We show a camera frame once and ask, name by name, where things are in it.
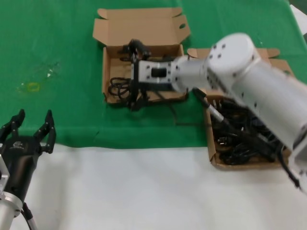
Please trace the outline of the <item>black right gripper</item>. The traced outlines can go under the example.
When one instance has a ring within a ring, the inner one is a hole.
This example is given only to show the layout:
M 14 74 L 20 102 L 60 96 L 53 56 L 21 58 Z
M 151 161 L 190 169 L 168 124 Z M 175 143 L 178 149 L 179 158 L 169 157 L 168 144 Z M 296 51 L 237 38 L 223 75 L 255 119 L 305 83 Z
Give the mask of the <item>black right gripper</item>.
M 147 60 L 151 52 L 138 39 L 131 39 L 122 47 L 121 61 L 134 63 L 131 65 L 131 89 L 132 93 L 128 99 L 128 108 L 137 112 L 148 105 L 149 96 L 147 91 L 172 91 L 172 61 Z

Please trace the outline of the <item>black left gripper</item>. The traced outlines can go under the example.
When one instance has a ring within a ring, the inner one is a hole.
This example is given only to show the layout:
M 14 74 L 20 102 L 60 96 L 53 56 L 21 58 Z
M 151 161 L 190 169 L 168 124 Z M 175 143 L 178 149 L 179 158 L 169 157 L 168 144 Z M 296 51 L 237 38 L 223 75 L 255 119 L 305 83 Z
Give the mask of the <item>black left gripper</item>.
M 56 129 L 51 110 L 47 111 L 44 124 L 33 136 L 19 136 L 18 129 L 25 118 L 21 109 L 17 115 L 0 128 L 0 153 L 9 171 L 9 179 L 5 192 L 25 199 L 33 173 L 37 167 L 38 158 L 43 152 L 53 153 L 56 142 Z M 46 144 L 40 143 L 47 137 Z

